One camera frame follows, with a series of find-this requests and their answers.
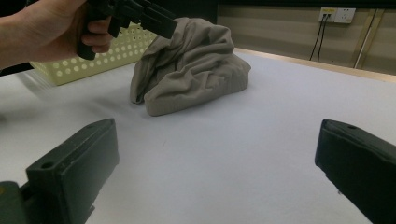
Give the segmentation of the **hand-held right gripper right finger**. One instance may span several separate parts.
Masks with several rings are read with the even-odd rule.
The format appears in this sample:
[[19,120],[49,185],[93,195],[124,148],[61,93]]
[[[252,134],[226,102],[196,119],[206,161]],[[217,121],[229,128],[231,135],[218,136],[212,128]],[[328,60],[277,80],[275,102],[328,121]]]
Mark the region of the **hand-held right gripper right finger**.
[[373,224],[396,224],[396,146],[325,119],[315,165]]

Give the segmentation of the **white table cover sheet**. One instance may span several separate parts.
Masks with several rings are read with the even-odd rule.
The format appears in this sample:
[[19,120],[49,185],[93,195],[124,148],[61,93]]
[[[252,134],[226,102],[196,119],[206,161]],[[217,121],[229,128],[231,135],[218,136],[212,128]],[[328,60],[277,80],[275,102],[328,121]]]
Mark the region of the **white table cover sheet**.
[[117,123],[120,164],[87,224],[368,224],[314,163],[336,119],[396,145],[396,77],[247,52],[244,91],[152,117],[124,66],[63,86],[0,77],[0,181],[81,127]]

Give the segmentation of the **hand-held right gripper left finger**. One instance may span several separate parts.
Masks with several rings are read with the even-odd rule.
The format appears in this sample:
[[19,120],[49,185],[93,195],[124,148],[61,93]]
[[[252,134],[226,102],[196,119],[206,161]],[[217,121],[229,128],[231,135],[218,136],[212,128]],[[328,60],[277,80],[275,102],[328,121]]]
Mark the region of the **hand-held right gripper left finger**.
[[91,123],[26,169],[40,196],[43,224],[85,224],[99,191],[119,164],[114,119]]

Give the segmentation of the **white wall outlet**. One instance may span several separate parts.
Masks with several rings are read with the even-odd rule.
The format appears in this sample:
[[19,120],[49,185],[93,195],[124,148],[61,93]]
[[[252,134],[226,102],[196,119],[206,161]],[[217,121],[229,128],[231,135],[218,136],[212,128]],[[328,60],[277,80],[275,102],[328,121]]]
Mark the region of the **white wall outlet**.
[[322,7],[319,12],[318,20],[334,23],[350,24],[354,18],[355,8],[344,7]]

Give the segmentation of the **beige cloth garment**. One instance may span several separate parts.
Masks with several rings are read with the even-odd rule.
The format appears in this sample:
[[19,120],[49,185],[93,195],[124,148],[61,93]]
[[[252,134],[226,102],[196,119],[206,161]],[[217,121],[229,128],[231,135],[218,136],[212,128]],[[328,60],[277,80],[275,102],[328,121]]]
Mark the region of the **beige cloth garment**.
[[156,117],[243,91],[251,66],[233,51],[229,28],[179,18],[173,36],[156,37],[136,63],[130,100]]

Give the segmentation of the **pale yellow perforated plastic basket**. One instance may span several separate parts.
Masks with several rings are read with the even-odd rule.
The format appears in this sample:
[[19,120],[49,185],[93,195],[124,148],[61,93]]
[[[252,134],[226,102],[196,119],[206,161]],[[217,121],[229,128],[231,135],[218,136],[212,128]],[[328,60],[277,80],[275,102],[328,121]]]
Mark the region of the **pale yellow perforated plastic basket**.
[[30,62],[30,65],[53,84],[60,86],[137,62],[155,38],[154,33],[131,23],[128,28],[120,30],[107,53],[97,54],[92,61],[75,57],[49,63]]

